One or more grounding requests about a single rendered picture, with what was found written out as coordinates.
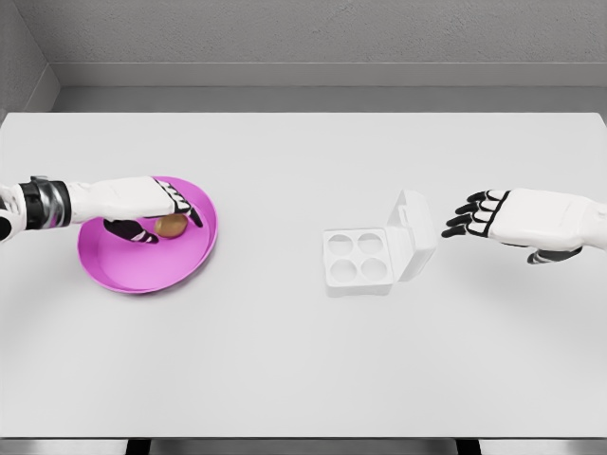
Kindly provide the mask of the brown egg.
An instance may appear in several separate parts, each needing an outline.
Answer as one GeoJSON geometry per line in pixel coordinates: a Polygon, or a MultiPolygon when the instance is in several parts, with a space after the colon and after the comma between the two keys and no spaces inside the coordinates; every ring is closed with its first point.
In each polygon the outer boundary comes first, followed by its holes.
{"type": "Polygon", "coordinates": [[[165,239],[181,236],[188,225],[188,218],[183,214],[170,214],[156,219],[154,233],[165,239]]]}

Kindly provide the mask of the white egg box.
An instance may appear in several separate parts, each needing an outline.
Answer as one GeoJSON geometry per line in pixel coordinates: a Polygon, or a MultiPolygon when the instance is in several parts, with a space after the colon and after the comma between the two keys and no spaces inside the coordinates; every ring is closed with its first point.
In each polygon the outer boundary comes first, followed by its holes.
{"type": "Polygon", "coordinates": [[[383,227],[322,233],[325,289],[332,298],[385,296],[418,276],[437,248],[430,209],[417,191],[402,191],[383,227]]]}

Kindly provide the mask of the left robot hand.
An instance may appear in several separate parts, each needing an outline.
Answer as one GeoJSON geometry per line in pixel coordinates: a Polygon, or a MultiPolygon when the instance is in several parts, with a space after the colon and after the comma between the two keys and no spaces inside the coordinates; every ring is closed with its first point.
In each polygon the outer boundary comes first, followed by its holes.
{"type": "Polygon", "coordinates": [[[157,244],[159,239],[145,229],[139,218],[182,214],[198,228],[203,222],[193,205],[169,182],[152,176],[127,177],[94,183],[91,191],[99,204],[104,228],[132,243],[157,244]]]}

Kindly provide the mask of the pink round plate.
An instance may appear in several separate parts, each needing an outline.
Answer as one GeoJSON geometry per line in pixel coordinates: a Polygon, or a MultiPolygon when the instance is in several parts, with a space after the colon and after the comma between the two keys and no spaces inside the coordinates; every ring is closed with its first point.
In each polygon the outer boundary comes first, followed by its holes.
{"type": "Polygon", "coordinates": [[[132,243],[110,233],[101,218],[81,225],[78,254],[84,271],[101,286],[127,294],[155,292],[188,278],[211,254],[218,231],[215,205],[203,189],[173,176],[172,184],[193,205],[203,227],[190,222],[174,239],[132,243]]]}

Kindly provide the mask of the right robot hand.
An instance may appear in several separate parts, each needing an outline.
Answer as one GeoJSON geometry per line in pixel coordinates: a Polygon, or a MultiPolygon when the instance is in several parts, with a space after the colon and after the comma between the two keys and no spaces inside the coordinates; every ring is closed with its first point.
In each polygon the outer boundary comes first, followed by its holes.
{"type": "Polygon", "coordinates": [[[479,191],[446,222],[444,238],[471,235],[507,246],[532,247],[529,264],[551,264],[581,253],[586,197],[529,189],[479,191]]]}

